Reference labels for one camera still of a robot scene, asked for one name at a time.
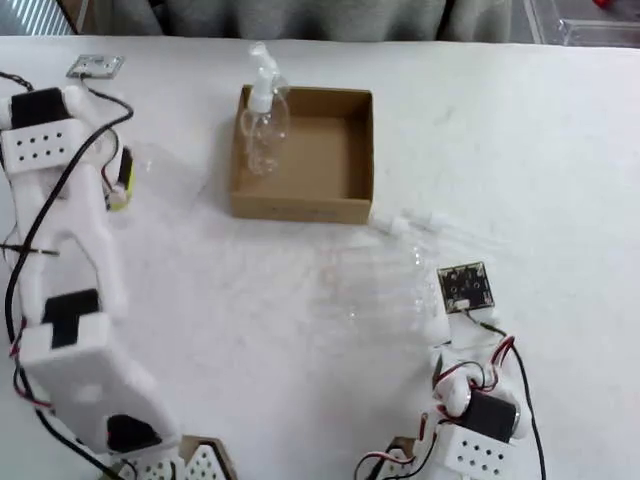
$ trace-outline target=white spray head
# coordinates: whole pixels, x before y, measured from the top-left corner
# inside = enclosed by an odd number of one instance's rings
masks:
[[[269,55],[264,43],[257,42],[251,45],[249,54],[258,66],[258,78],[251,89],[248,108],[255,113],[268,113],[271,111],[274,94],[285,83],[280,75],[278,64]]]

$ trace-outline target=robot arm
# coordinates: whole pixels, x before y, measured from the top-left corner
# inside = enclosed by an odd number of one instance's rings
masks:
[[[3,167],[20,243],[49,196],[50,180],[57,181],[97,122],[88,92],[78,87],[0,101]],[[95,267],[98,288],[51,297],[43,278],[49,260],[30,254],[19,276],[26,323],[15,351],[20,367],[49,394],[55,415],[85,446],[132,458],[172,449],[181,436],[153,378],[126,353],[113,325],[127,316],[127,291],[107,219],[110,192],[99,173],[114,155],[109,143],[87,151],[32,243],[56,250],[75,239]],[[118,176],[123,168],[130,172],[123,148],[113,160]]]

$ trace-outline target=plastic bottle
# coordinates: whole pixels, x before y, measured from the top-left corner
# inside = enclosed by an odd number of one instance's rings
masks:
[[[264,43],[252,45],[249,53],[258,64],[258,78],[242,113],[241,128],[249,170],[265,175],[278,167],[282,144],[289,133],[287,84]]]

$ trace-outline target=circuit board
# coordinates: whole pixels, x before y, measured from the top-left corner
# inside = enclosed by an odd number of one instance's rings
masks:
[[[438,281],[447,313],[495,305],[483,262],[438,269]]]

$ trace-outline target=cardboard box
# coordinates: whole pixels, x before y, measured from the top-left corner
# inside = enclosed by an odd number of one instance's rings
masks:
[[[231,211],[242,218],[367,223],[373,201],[371,92],[291,88],[289,136],[269,175],[249,171],[238,104],[231,165]]]

